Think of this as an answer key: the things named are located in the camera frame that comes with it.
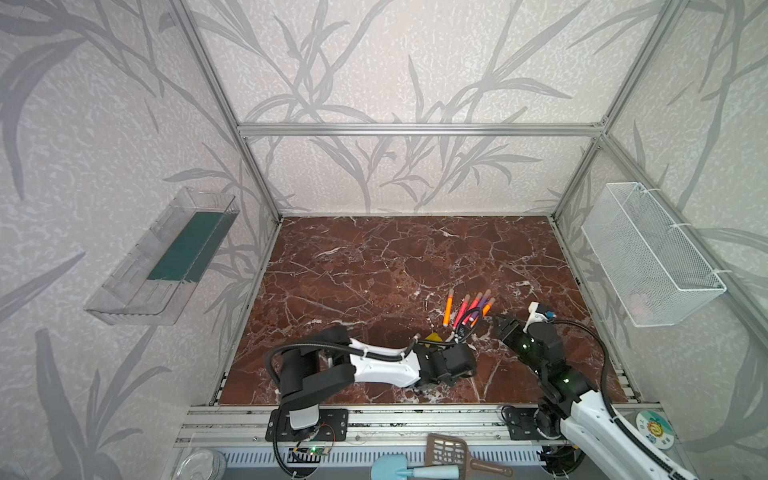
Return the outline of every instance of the light blue shovel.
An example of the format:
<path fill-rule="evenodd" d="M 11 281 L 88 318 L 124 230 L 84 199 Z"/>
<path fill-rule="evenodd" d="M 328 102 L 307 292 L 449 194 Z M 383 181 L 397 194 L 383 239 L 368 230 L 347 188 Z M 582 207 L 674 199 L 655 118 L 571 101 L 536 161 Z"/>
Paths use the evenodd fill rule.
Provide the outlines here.
<path fill-rule="evenodd" d="M 408 468 L 405 455 L 383 455 L 371 467 L 371 480 L 403 480 L 408 477 L 458 478 L 458 465 Z"/>

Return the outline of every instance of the white wire basket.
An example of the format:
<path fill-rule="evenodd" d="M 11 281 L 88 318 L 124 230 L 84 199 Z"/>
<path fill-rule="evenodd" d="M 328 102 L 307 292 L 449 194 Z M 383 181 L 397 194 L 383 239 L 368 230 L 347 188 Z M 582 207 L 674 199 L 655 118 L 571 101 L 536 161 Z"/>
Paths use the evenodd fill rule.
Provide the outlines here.
<path fill-rule="evenodd" d="M 643 184 L 606 184 L 581 229 L 635 326 L 674 325 L 726 291 Z"/>

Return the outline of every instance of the litter scoop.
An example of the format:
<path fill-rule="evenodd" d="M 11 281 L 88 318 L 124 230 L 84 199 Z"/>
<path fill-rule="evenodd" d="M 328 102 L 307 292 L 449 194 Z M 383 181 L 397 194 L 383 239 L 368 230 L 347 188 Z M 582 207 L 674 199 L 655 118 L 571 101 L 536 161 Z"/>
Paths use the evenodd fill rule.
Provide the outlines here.
<path fill-rule="evenodd" d="M 382 455 L 371 467 L 371 480 L 403 480 L 404 478 L 458 478 L 459 467 L 456 465 L 438 465 L 435 467 L 408 468 L 405 455 Z"/>
<path fill-rule="evenodd" d="M 485 473 L 495 473 L 507 478 L 515 474 L 511 467 L 473 458 L 464 440 L 434 433 L 427 435 L 427 456 L 424 465 L 457 465 L 460 480 L 480 476 L 479 472 L 484 472 L 483 477 L 487 476 Z"/>

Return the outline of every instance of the metal mounting plate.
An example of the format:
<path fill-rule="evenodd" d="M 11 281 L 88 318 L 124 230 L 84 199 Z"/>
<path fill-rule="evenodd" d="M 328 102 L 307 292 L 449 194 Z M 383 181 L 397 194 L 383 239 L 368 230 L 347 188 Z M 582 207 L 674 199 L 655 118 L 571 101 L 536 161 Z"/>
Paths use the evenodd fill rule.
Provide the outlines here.
<path fill-rule="evenodd" d="M 278 442 L 298 442 L 304 440 L 306 435 L 310 433 L 314 427 L 308 429 L 295 431 L 290 428 L 290 420 L 288 418 L 289 412 L 283 410 L 283 414 L 280 418 L 277 418 L 278 410 L 273 410 L 270 413 L 270 422 L 266 427 L 266 440 L 272 442 L 275 434 L 277 433 Z M 335 441 L 343 442 L 346 440 L 347 422 L 349 421 L 349 410 L 347 409 L 320 409 L 320 421 L 322 425 L 326 423 L 331 425 L 333 432 L 336 433 Z M 334 437 L 329 429 L 321 429 L 317 434 L 311 438 L 311 440 L 334 440 Z"/>

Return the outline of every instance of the black mounting plate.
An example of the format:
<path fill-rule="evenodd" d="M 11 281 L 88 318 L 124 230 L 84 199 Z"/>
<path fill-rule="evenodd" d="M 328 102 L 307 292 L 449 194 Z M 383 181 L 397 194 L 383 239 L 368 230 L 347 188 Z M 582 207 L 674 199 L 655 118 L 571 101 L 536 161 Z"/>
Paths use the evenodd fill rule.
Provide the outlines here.
<path fill-rule="evenodd" d="M 504 419 L 507 425 L 510 440 L 548 440 L 536 428 L 536 418 L 534 417 L 537 407 L 513 407 L 514 419 Z"/>
<path fill-rule="evenodd" d="M 336 441 L 343 442 L 346 440 L 346 428 L 349 420 L 349 410 L 347 409 L 320 409 L 320 421 L 317 425 L 327 423 L 331 425 L 333 431 L 336 433 Z M 315 426 L 308 427 L 301 430 L 293 430 L 290 428 L 290 420 L 288 419 L 288 410 L 283 410 L 283 414 L 280 418 L 277 418 L 277 410 L 273 410 L 270 414 L 270 423 L 266 428 L 266 440 L 272 442 L 277 431 L 278 442 L 298 442 L 299 440 L 306 439 Z M 320 429 L 312 439 L 315 441 L 328 441 L 333 440 L 333 433 L 327 427 Z"/>

